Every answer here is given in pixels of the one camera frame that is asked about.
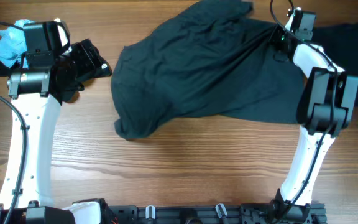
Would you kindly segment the dark green t-shirt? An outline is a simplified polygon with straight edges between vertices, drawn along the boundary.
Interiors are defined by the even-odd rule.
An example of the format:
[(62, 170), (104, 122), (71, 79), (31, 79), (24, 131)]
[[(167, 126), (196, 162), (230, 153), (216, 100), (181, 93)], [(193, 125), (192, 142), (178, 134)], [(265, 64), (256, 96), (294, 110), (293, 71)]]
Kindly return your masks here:
[(124, 47), (111, 91), (124, 139), (174, 118), (223, 115), (296, 123), (303, 72), (275, 51), (275, 24), (249, 19), (245, 1), (200, 1)]

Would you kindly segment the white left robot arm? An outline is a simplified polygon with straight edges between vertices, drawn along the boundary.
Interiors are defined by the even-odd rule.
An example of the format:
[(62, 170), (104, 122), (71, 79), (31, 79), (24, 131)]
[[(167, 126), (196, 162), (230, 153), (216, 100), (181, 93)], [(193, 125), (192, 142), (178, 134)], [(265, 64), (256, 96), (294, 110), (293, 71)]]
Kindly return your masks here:
[(112, 74), (89, 39), (71, 43), (67, 25), (18, 21), (1, 31), (0, 77), (7, 80), (3, 102), (12, 110), (7, 171), (0, 191), (0, 223), (111, 223), (103, 199), (55, 208), (50, 171), (55, 126), (64, 102), (84, 82)]

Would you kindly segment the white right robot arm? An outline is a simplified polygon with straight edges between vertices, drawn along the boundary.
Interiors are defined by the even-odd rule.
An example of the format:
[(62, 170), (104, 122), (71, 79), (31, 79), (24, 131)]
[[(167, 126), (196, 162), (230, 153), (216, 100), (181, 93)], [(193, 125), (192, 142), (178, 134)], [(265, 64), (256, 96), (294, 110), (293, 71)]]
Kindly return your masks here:
[(312, 44), (316, 15), (292, 6), (288, 22), (277, 21), (270, 37), (307, 79), (296, 111), (298, 145), (290, 171), (265, 214), (269, 223), (317, 221), (311, 212), (313, 187), (324, 157), (351, 121), (358, 77), (336, 65), (320, 45)]

